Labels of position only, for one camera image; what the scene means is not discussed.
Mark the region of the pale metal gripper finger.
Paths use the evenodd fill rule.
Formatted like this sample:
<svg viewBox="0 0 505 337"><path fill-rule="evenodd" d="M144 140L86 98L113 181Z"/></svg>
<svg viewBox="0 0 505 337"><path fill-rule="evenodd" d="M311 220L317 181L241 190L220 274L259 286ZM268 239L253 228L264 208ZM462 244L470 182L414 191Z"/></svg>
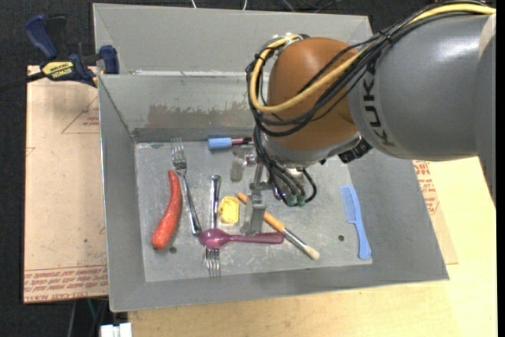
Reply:
<svg viewBox="0 0 505 337"><path fill-rule="evenodd" d="M264 213L266 204L259 193L247 196L239 194L239 200L245 203L245 220L241 226L243 235L258 234L263 231Z"/></svg>
<svg viewBox="0 0 505 337"><path fill-rule="evenodd" d="M232 166L230 169L230 180L239 182L242 180L246 167L251 167L256 163L256 153L253 148L239 148L233 151Z"/></svg>

